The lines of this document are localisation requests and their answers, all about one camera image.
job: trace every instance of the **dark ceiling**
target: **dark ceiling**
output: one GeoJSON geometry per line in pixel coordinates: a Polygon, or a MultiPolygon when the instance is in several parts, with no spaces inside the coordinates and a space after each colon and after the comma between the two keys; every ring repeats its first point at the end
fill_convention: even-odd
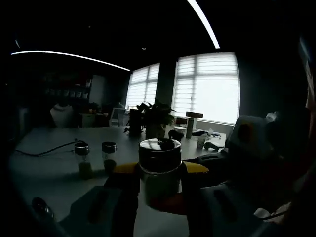
{"type": "MultiPolygon", "coordinates": [[[[297,46],[299,10],[282,1],[260,0],[253,5],[240,1],[197,2],[214,30],[220,50],[214,48],[204,25],[186,0],[134,0],[17,11],[10,25],[9,51],[65,52],[135,70],[192,54],[265,53],[297,46]]],[[[42,54],[15,57],[41,64],[65,64],[61,58],[66,57],[67,61],[74,60],[42,54]]]]}

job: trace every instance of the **jar lid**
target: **jar lid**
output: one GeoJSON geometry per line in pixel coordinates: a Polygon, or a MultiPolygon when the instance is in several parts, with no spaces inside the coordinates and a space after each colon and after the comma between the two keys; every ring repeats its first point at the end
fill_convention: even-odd
{"type": "Polygon", "coordinates": [[[114,153],[117,150],[117,144],[115,142],[103,142],[102,151],[106,153],[114,153]]]}
{"type": "Polygon", "coordinates": [[[77,142],[75,143],[75,153],[80,156],[84,156],[89,154],[89,144],[85,142],[77,142]]]}
{"type": "Polygon", "coordinates": [[[169,172],[181,164],[181,143],[173,139],[148,139],[139,144],[139,163],[150,172],[169,172]]]}

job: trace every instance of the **cable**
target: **cable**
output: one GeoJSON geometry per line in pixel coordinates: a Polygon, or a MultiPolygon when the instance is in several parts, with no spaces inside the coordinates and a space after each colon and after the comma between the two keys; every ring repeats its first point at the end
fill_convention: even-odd
{"type": "Polygon", "coordinates": [[[50,149],[50,150],[48,150],[48,151],[46,151],[46,152],[41,152],[41,153],[38,153],[38,154],[31,154],[31,153],[23,152],[23,151],[20,151],[20,150],[16,150],[16,151],[19,152],[19,153],[21,153],[21,154],[27,155],[27,156],[40,157],[40,156],[42,156],[42,155],[44,155],[44,154],[47,154],[47,153],[50,153],[50,152],[52,152],[52,151],[54,151],[54,150],[56,150],[56,149],[59,149],[59,148],[61,148],[61,147],[65,147],[65,146],[68,146],[68,145],[71,145],[71,144],[77,143],[77,142],[84,142],[84,141],[82,141],[82,140],[75,140],[75,141],[73,141],[73,142],[66,143],[66,144],[64,144],[64,145],[55,147],[55,148],[50,149]]]}
{"type": "Polygon", "coordinates": [[[287,212],[287,211],[280,212],[280,213],[278,213],[278,214],[271,215],[271,216],[268,216],[268,217],[259,218],[259,219],[262,220],[262,221],[269,220],[269,219],[272,219],[272,218],[275,218],[275,217],[278,217],[278,216],[282,216],[282,215],[284,215],[286,212],[287,212]]]}

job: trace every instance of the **green plant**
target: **green plant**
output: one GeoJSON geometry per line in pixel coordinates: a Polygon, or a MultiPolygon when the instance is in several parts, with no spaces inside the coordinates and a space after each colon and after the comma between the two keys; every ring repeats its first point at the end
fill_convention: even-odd
{"type": "Polygon", "coordinates": [[[142,126],[145,128],[150,125],[170,125],[174,120],[174,116],[170,114],[174,110],[160,102],[156,102],[153,105],[142,103],[137,106],[137,109],[142,113],[142,126]]]}

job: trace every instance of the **bottle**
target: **bottle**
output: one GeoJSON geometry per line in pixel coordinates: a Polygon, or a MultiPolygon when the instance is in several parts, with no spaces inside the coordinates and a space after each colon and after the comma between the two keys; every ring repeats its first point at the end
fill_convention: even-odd
{"type": "Polygon", "coordinates": [[[79,175],[83,180],[91,179],[93,177],[89,152],[90,149],[87,143],[75,143],[75,154],[79,166],[79,175]]]}

